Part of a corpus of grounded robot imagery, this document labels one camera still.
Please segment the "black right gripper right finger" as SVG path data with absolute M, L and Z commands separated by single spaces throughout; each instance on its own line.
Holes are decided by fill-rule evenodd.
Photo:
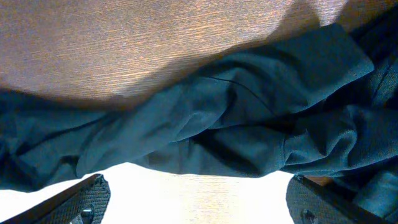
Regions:
M 286 202 L 295 224 L 386 224 L 302 175 L 289 181 Z

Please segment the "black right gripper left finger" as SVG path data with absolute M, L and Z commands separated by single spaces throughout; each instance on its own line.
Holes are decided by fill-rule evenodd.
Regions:
M 104 176 L 94 174 L 2 224 L 101 224 L 110 197 Z

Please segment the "black leggings red waistband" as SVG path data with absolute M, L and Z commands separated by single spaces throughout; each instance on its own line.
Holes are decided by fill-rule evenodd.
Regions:
M 131 162 L 173 174 L 332 177 L 397 221 L 397 9 L 226 55 L 131 111 L 1 95 L 1 188 Z

